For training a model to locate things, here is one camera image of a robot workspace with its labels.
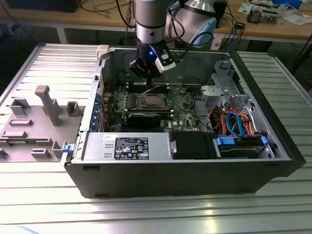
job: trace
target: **power supply label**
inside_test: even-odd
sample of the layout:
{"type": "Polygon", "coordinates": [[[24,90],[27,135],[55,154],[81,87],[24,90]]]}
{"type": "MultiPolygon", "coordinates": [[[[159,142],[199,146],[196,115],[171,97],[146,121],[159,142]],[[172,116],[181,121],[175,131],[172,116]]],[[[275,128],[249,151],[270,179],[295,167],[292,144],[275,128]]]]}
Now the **power supply label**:
{"type": "Polygon", "coordinates": [[[116,160],[149,159],[147,137],[117,137],[115,143],[116,160]]]}

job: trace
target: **blue cable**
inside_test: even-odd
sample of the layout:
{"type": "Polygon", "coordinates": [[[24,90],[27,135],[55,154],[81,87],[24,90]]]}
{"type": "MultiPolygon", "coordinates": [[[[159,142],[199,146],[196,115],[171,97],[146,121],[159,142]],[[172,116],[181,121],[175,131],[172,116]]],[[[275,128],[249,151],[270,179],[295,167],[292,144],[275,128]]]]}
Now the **blue cable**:
{"type": "Polygon", "coordinates": [[[225,19],[226,19],[227,21],[231,22],[232,28],[233,28],[233,37],[232,37],[232,40],[231,40],[231,43],[230,43],[230,46],[229,46],[229,49],[230,49],[231,46],[232,46],[232,43],[233,43],[233,41],[234,41],[235,35],[236,35],[236,29],[235,29],[235,26],[234,26],[232,20],[230,20],[230,19],[228,19],[228,18],[225,18],[225,19]]]}
{"type": "Polygon", "coordinates": [[[232,131],[231,127],[230,127],[230,115],[236,115],[237,118],[237,124],[238,124],[238,128],[239,128],[239,132],[242,136],[246,135],[246,132],[244,130],[244,128],[242,127],[242,121],[238,115],[238,113],[235,112],[230,112],[228,113],[228,115],[226,116],[226,127],[227,129],[235,136],[237,137],[237,134],[235,132],[232,131]]]}

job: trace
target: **blue latch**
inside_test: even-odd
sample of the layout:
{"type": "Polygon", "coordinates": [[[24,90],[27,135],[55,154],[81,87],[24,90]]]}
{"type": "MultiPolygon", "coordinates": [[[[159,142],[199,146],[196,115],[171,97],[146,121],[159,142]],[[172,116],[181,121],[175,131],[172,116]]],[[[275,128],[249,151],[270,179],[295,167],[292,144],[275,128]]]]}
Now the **blue latch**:
{"type": "Polygon", "coordinates": [[[219,136],[216,143],[217,145],[235,145],[235,140],[231,136],[219,136]]]}
{"type": "Polygon", "coordinates": [[[268,144],[268,140],[265,138],[265,136],[262,136],[261,137],[261,140],[263,142],[264,145],[267,145],[268,144]]]}
{"type": "Polygon", "coordinates": [[[63,145],[62,152],[63,153],[72,153],[75,149],[75,144],[63,145]]]}

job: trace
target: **desk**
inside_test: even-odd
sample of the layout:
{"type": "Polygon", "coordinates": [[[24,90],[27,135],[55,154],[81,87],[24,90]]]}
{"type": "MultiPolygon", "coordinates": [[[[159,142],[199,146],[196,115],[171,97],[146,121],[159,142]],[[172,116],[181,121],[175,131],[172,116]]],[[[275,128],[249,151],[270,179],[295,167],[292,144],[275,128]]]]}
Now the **desk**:
{"type": "MultiPolygon", "coordinates": [[[[95,4],[110,2],[110,0],[94,0],[95,4]]],[[[125,4],[126,0],[119,0],[120,4],[125,4]]],[[[251,24],[247,23],[247,15],[238,13],[239,5],[242,0],[229,0],[230,8],[233,15],[238,21],[245,23],[246,28],[242,39],[249,40],[266,40],[280,42],[305,43],[312,32],[312,25],[297,26],[284,19],[279,19],[277,24],[251,24]]],[[[116,4],[108,4],[101,6],[101,9],[114,7],[116,4]]],[[[84,7],[93,10],[92,1],[89,0],[84,7]]],[[[91,29],[91,30],[107,30],[107,31],[125,31],[126,27],[122,22],[118,10],[115,8],[110,14],[102,16],[94,12],[88,12],[82,8],[78,8],[75,13],[64,13],[54,11],[40,10],[23,10],[9,9],[10,14],[22,25],[42,26],[56,28],[61,43],[67,43],[65,28],[91,29]]],[[[127,6],[121,7],[124,16],[126,15],[127,6]]],[[[312,10],[312,6],[301,6],[300,10],[312,10]]],[[[14,21],[8,17],[4,10],[0,7],[1,24],[14,24],[14,21]]],[[[214,31],[214,41],[211,49],[217,50],[221,40],[231,32],[227,22],[223,20],[221,27],[214,31]]]]}
{"type": "MultiPolygon", "coordinates": [[[[229,7],[236,20],[246,24],[242,39],[305,43],[312,33],[311,24],[298,26],[282,18],[278,19],[277,24],[248,23],[247,14],[238,12],[239,6],[245,1],[229,0],[228,2],[230,3],[229,7]]],[[[299,9],[301,11],[312,11],[312,6],[302,4],[299,9]]],[[[226,20],[222,21],[220,28],[215,29],[215,33],[212,49],[218,49],[221,40],[226,34],[231,33],[231,28],[228,26],[226,20]]]]}

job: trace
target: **electronic equipment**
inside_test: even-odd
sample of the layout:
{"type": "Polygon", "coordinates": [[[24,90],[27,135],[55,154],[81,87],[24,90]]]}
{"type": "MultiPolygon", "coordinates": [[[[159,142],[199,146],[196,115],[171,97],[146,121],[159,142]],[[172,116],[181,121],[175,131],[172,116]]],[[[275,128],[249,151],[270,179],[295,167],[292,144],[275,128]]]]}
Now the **electronic equipment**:
{"type": "Polygon", "coordinates": [[[253,193],[304,164],[236,52],[189,52],[147,87],[133,49],[105,48],[61,160],[84,197],[253,193]]]}
{"type": "Polygon", "coordinates": [[[10,8],[75,12],[81,0],[6,0],[10,8]]]}

